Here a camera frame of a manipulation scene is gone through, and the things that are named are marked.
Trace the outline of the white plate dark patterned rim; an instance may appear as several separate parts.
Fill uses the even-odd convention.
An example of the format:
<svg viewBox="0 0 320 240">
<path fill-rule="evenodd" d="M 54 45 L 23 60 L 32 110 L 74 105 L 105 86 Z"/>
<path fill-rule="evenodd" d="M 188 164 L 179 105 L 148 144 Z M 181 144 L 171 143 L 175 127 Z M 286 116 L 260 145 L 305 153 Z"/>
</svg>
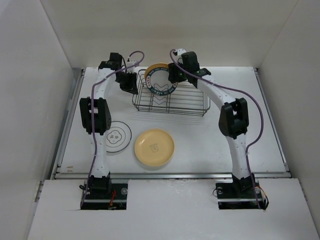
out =
<svg viewBox="0 0 320 240">
<path fill-rule="evenodd" d="M 177 82 L 169 81 L 168 66 L 149 67 L 144 73 L 144 80 L 150 92 L 158 96 L 170 95 L 178 86 Z"/>
</svg>

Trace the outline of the grey wire dish rack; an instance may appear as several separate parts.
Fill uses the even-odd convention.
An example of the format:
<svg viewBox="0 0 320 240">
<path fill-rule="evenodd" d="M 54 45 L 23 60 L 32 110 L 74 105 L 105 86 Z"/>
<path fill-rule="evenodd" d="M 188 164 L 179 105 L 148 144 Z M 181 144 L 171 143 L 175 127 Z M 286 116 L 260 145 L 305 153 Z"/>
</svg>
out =
<svg viewBox="0 0 320 240">
<path fill-rule="evenodd" d="M 172 94 L 156 95 L 147 88 L 144 73 L 144 69 L 137 72 L 138 94 L 132 96 L 138 111 L 202 117 L 211 108 L 209 97 L 188 82 L 179 84 Z"/>
</svg>

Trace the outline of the white plate green rim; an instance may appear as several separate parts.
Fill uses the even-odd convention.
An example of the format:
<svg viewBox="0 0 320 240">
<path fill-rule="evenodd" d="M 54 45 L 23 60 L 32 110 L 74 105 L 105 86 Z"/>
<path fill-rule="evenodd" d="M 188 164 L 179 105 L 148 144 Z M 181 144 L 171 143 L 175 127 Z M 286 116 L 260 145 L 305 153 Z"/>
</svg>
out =
<svg viewBox="0 0 320 240">
<path fill-rule="evenodd" d="M 132 131 L 129 125 L 122 121 L 112 121 L 106 135 L 106 152 L 121 152 L 130 144 L 131 140 Z"/>
</svg>

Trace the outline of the yellow shallow plate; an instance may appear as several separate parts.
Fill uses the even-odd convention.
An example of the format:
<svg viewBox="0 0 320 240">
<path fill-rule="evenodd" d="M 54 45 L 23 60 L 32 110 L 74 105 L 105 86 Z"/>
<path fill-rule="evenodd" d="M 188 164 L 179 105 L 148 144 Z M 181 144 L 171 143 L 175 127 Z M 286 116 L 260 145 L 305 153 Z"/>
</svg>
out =
<svg viewBox="0 0 320 240">
<path fill-rule="evenodd" d="M 173 137 L 159 128 L 142 132 L 134 144 L 137 159 L 149 167 L 161 167 L 167 164 L 175 152 Z"/>
</svg>

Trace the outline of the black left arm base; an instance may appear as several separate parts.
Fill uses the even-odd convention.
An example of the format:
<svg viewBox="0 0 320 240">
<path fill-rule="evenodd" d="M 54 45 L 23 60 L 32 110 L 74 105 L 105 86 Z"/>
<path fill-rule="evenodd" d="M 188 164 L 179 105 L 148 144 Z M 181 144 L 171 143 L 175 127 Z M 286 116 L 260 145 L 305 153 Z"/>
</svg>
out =
<svg viewBox="0 0 320 240">
<path fill-rule="evenodd" d="M 112 183 L 110 179 L 90 179 L 79 186 L 82 190 L 80 201 L 81 210 L 126 210 L 128 183 Z"/>
</svg>

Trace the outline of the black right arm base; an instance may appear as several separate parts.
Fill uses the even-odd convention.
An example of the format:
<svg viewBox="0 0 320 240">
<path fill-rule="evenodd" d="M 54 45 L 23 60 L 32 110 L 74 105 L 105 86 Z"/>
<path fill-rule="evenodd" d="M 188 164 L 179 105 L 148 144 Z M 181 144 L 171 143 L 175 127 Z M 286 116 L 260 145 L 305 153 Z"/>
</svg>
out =
<svg viewBox="0 0 320 240">
<path fill-rule="evenodd" d="M 243 192 L 237 191 L 232 182 L 220 181 L 215 184 L 217 204 L 220 210 L 266 210 L 270 204 L 259 182 Z"/>
</svg>

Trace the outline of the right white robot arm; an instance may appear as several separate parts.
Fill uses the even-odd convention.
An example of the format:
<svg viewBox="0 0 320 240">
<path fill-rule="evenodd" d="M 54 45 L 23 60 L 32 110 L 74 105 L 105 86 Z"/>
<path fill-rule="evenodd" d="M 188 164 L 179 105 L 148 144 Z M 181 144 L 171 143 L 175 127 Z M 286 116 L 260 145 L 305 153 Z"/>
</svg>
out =
<svg viewBox="0 0 320 240">
<path fill-rule="evenodd" d="M 220 110 L 218 128 L 228 142 L 232 160 L 232 193 L 243 197 L 252 188 L 252 173 L 247 161 L 246 134 L 249 126 L 248 103 L 245 98 L 235 98 L 227 92 L 238 89 L 222 86 L 214 80 L 211 72 L 200 68 L 198 57 L 193 51 L 183 48 L 169 53 L 168 80 L 172 83 L 184 81 L 203 92 Z"/>
</svg>

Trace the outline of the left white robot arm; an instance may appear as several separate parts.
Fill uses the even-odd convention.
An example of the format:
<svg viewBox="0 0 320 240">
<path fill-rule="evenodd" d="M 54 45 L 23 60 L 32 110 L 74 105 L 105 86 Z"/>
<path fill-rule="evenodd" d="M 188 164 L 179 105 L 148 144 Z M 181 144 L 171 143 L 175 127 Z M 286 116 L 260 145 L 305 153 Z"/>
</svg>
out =
<svg viewBox="0 0 320 240">
<path fill-rule="evenodd" d="M 92 136 L 93 160 L 87 177 L 85 190 L 91 195 L 107 198 L 112 192 L 110 167 L 107 163 L 106 140 L 112 118 L 107 96 L 114 83 L 122 91 L 137 94 L 135 68 L 142 60 L 132 60 L 131 55 L 124 61 L 121 54 L 112 52 L 109 60 L 98 67 L 98 77 L 91 87 L 89 97 L 79 101 L 82 126 Z"/>
</svg>

